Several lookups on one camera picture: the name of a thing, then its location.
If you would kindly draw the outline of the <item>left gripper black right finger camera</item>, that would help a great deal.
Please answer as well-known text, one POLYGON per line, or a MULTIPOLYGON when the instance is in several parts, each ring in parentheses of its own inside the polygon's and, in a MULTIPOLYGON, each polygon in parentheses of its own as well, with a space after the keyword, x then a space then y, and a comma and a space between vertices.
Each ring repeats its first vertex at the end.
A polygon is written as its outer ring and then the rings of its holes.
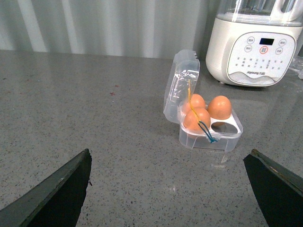
POLYGON ((301 227, 303 178, 256 149, 253 149, 243 161, 268 226, 301 227))

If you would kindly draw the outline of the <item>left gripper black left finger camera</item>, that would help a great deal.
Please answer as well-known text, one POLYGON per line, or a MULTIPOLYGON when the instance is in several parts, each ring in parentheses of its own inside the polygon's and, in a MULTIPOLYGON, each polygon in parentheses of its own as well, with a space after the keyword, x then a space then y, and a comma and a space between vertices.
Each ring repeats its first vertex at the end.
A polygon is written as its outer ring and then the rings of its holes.
POLYGON ((86 198, 92 157, 85 149, 0 211, 2 227, 74 227, 86 198))

